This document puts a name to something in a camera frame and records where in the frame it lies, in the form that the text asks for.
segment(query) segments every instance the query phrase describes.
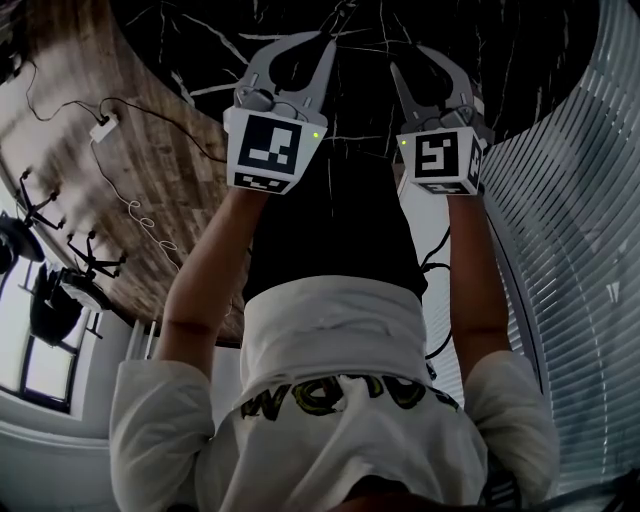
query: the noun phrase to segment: sleeve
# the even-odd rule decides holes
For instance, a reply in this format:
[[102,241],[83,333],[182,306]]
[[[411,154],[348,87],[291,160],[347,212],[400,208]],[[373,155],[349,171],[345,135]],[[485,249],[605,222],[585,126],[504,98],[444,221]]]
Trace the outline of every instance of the sleeve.
[[560,442],[529,361],[508,351],[489,354],[471,370],[464,395],[468,416],[523,496],[544,500],[558,477]]
[[166,510],[214,435],[209,381],[184,363],[125,361],[109,430],[120,510]]

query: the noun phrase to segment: white cable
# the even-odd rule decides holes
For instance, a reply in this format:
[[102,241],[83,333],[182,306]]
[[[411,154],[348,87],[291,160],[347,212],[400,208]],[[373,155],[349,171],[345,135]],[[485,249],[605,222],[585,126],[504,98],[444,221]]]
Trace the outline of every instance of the white cable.
[[120,201],[122,201],[124,204],[127,205],[127,210],[128,210],[128,213],[129,213],[129,217],[131,217],[138,224],[140,224],[140,226],[142,227],[142,229],[144,229],[145,233],[149,236],[149,238],[151,238],[151,240],[153,240],[158,245],[158,247],[160,247],[160,250],[165,255],[167,260],[169,260],[169,262],[176,268],[176,270],[179,271],[180,267],[169,257],[169,254],[167,254],[167,251],[177,251],[178,250],[178,246],[176,244],[174,244],[173,242],[171,242],[170,240],[158,240],[158,239],[156,239],[156,237],[154,237],[151,234],[151,231],[149,231],[149,229],[154,228],[155,225],[156,225],[156,223],[153,221],[153,219],[150,219],[148,217],[141,217],[141,218],[138,219],[137,217],[135,217],[133,215],[131,210],[134,209],[134,208],[140,208],[142,206],[140,204],[140,201],[136,201],[135,199],[133,201],[128,201],[127,199],[125,199],[124,197],[122,197],[120,195],[120,192],[118,192],[118,189],[116,188],[116,186],[113,184],[113,182],[109,179],[109,177],[102,170],[102,166],[100,165],[100,162],[98,161],[98,156],[96,155],[96,151],[93,148],[93,141],[91,141],[89,143],[89,146],[91,147],[91,152],[93,153],[93,158],[96,161],[96,164],[98,165],[98,170],[100,171],[100,175],[111,186],[111,188],[113,189],[113,192],[116,194],[116,197]]

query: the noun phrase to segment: white marker cube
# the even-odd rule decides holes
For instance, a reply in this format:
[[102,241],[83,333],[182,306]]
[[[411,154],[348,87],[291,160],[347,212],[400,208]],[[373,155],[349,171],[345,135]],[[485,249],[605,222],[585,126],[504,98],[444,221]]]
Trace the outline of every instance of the white marker cube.
[[409,181],[432,194],[476,195],[482,149],[470,126],[398,136]]
[[224,118],[227,185],[273,194],[286,194],[300,181],[327,132],[324,126],[237,107],[227,109]]

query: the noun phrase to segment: person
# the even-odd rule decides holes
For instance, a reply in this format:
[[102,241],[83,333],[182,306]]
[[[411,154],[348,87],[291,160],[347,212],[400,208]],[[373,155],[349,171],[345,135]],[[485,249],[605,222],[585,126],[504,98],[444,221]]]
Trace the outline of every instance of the person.
[[[455,510],[478,504],[489,453],[544,499],[558,437],[510,350],[483,200],[448,207],[464,410],[431,386],[426,281],[387,160],[323,144],[284,196],[229,190],[171,287],[153,359],[120,366],[120,509]],[[249,249],[243,393],[216,431],[214,347]]]

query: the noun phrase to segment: power adapter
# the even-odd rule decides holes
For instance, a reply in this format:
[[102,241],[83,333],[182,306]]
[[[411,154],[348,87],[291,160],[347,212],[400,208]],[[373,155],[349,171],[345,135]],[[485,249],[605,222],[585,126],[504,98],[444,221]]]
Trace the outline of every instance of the power adapter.
[[91,129],[89,135],[94,142],[101,142],[116,126],[118,126],[118,117],[113,112],[107,112],[102,120]]

